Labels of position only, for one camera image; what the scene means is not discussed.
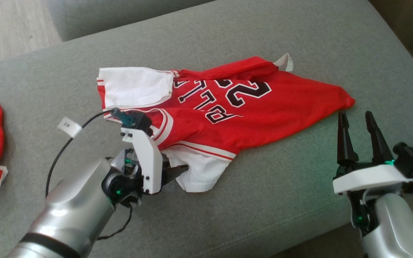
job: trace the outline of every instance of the wooden floor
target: wooden floor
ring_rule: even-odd
[[[0,0],[0,61],[59,43],[44,0]]]
[[[0,61],[60,42],[44,0],[0,0]],[[413,209],[413,196],[407,201]],[[359,233],[346,225],[274,258],[360,258],[361,252]]]

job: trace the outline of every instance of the black and white lettering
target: black and white lettering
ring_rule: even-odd
[[[203,99],[206,98],[206,100],[204,102],[200,103],[200,105],[194,107],[194,109],[201,110],[204,106],[206,106],[210,103],[214,103],[216,101],[216,98],[213,96],[213,93],[211,93],[210,90],[204,91],[202,94],[200,94],[200,96]]]
[[[183,85],[185,85],[186,83],[188,83],[189,81],[180,81],[180,82],[173,82],[173,87],[174,88],[179,88]]]
[[[217,124],[217,123],[225,121],[227,119],[231,119],[234,116],[239,116],[239,115],[226,114],[226,110],[221,105],[216,105],[216,106],[210,108],[208,110],[208,112],[205,114],[205,117],[212,124]]]
[[[226,98],[232,106],[239,108],[245,104],[245,100],[243,100],[243,97],[238,96],[239,94],[253,98],[261,98],[262,96],[272,91],[272,89],[270,89],[270,86],[265,82],[249,83],[251,84],[251,86],[239,83],[227,91]]]
[[[232,85],[231,80],[215,80],[215,82],[220,88],[227,88]]]
[[[197,85],[197,87],[193,88],[192,90],[190,90],[188,93],[179,96],[178,100],[179,103],[183,103],[184,101],[186,101],[186,98],[189,98],[190,96],[194,95],[197,91],[203,90],[204,88],[207,87],[205,81],[194,81],[194,83]]]

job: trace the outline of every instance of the gray couch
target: gray couch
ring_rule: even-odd
[[[366,0],[216,0],[1,62],[7,139],[0,163],[9,175],[0,189],[0,257],[43,207],[47,171],[67,140],[57,123],[100,110],[98,68],[202,70],[287,52],[296,75],[340,85],[356,99],[348,115],[361,158],[372,156],[367,110],[390,145],[413,145],[413,59]],[[144,198],[127,229],[97,242],[90,256],[267,257],[346,224],[348,201],[332,190],[336,134],[333,115],[246,150],[205,193],[187,194],[172,182]],[[94,121],[59,160],[52,186],[123,146],[117,124]],[[118,209],[104,234],[127,216]]]
[[[210,1],[47,0],[47,4],[58,34],[68,41]]]

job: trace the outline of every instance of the blue connector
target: blue connector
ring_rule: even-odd
[[[120,111],[118,108],[111,110],[111,116],[115,119],[119,119],[122,122],[122,127],[132,128],[135,126],[135,118],[125,112]]]

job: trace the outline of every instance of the black cable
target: black cable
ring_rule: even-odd
[[[85,122],[85,123],[82,125],[82,128],[84,128],[85,126],[87,126],[90,122],[92,122],[92,120],[96,119],[97,117],[99,117],[99,116],[101,116],[101,115],[103,115],[103,114],[109,113],[109,112],[110,112],[110,110],[106,110],[106,111],[102,111],[102,112],[96,114],[95,116],[92,116],[90,119],[87,120],[87,122]],[[49,184],[50,184],[50,182],[51,182],[51,177],[52,177],[52,172],[54,171],[54,167],[55,167],[55,165],[57,164],[58,159],[60,158],[60,156],[62,155],[62,153],[63,153],[64,150],[66,149],[66,147],[68,147],[68,145],[72,142],[72,140],[73,140],[73,138],[70,138],[70,139],[65,143],[65,145],[64,145],[64,146],[62,147],[62,149],[59,151],[59,153],[57,154],[57,157],[55,157],[55,160],[54,160],[53,163],[52,163],[52,166],[51,166],[51,168],[50,168],[50,170],[49,170],[49,174],[47,175],[46,198],[47,198],[47,195],[49,194]]]
[[[130,220],[132,219],[132,213],[133,213],[133,208],[132,208],[132,206],[129,205],[128,208],[130,208],[130,215],[128,216],[128,219],[127,219],[127,221],[125,222],[125,224],[123,225],[123,227],[122,227],[120,230],[118,230],[118,231],[116,231],[116,232],[114,232],[114,233],[112,233],[112,234],[110,234],[110,235],[105,235],[104,237],[103,237],[103,236],[98,237],[97,241],[111,238],[111,237],[113,237],[114,235],[119,234],[120,232],[122,232],[122,231],[125,229],[125,227],[130,223]]]
[[[96,119],[97,117],[99,117],[99,116],[101,116],[101,115],[103,115],[103,114],[109,113],[109,112],[110,112],[110,110],[106,110],[106,111],[102,111],[102,112],[96,114],[95,116],[92,116],[90,119],[88,119],[88,120],[82,125],[82,128],[84,128],[85,126],[87,126],[90,122],[92,122],[92,120]],[[60,158],[60,156],[62,155],[62,153],[63,153],[64,150],[66,149],[66,147],[68,147],[68,145],[72,142],[72,140],[73,140],[73,138],[70,138],[70,139],[65,143],[65,145],[61,148],[61,150],[59,151],[59,153],[57,154],[57,156],[55,157],[55,159],[54,159],[54,161],[53,161],[53,163],[52,163],[52,166],[51,166],[51,168],[50,168],[50,170],[49,170],[49,174],[47,175],[46,198],[47,198],[47,195],[49,194],[49,184],[50,184],[50,182],[51,182],[51,177],[52,177],[52,172],[54,171],[54,167],[55,167],[55,165],[57,164],[58,159]],[[103,237],[103,236],[98,237],[97,240],[103,240],[103,239],[111,238],[111,237],[113,237],[114,235],[122,232],[122,231],[125,229],[125,227],[130,223],[130,220],[132,219],[132,213],[133,213],[133,207],[132,207],[131,205],[129,205],[128,207],[130,208],[130,215],[128,216],[128,219],[127,219],[127,221],[125,222],[125,224],[123,225],[123,227],[122,227],[120,230],[117,230],[116,232],[112,233],[111,235],[105,235],[104,237]]]

